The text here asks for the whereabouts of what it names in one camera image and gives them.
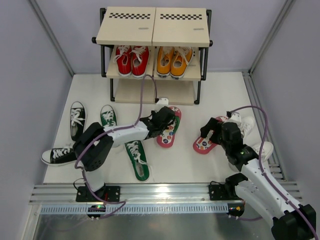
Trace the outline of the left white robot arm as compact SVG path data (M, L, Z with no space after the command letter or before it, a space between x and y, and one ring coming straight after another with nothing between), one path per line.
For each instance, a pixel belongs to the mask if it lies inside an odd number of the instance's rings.
M75 168L80 169L87 187L87 195L94 201L105 195L105 182L98 169L105 163L112 148L132 141L156 138L175 120L175 112L167 106L133 124L103 127L92 123L73 145Z

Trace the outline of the pink flip-flop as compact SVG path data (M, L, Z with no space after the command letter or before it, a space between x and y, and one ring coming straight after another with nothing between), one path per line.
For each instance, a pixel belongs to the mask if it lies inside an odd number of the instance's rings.
M222 121L221 123L228 120L226 116L218 116L216 117L217 120ZM210 130L206 138L202 138L201 135L196 139L196 141L193 143L193 149L199 153L206 155L208 154L214 147L217 146L217 144L214 144L210 141L210 137L214 132L213 130Z
M182 118L182 112L178 107L170 106L169 108L174 111L175 119L168 129L156 138L156 142L162 148L170 148L173 146L176 132L178 131Z

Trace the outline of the white sneaker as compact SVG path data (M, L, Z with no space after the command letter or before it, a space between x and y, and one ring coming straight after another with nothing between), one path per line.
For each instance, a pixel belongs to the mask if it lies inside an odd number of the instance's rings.
M257 154L259 154L260 151L260 147L261 147L261 142L256 143L255 145L251 145L250 146ZM269 142L269 141L265 141L263 143L263 147L262 147L262 153L261 153L261 159L262 159L262 163L264 164L272 155L274 151L274 145ZM230 162L228 163L229 168L233 171L233 172L239 172L239 170L232 165Z
M240 129L242 139L245 139L253 130L255 119L252 116L242 117L238 127Z

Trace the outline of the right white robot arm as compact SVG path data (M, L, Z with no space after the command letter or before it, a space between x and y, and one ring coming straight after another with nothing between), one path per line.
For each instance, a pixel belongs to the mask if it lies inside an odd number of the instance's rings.
M317 240L314 208L301 204L279 184L254 149L243 143L238 125L211 118L200 129L201 137L210 131L210 140L224 149L229 163L239 171L226 178L225 195L248 203L268 223L276 240Z

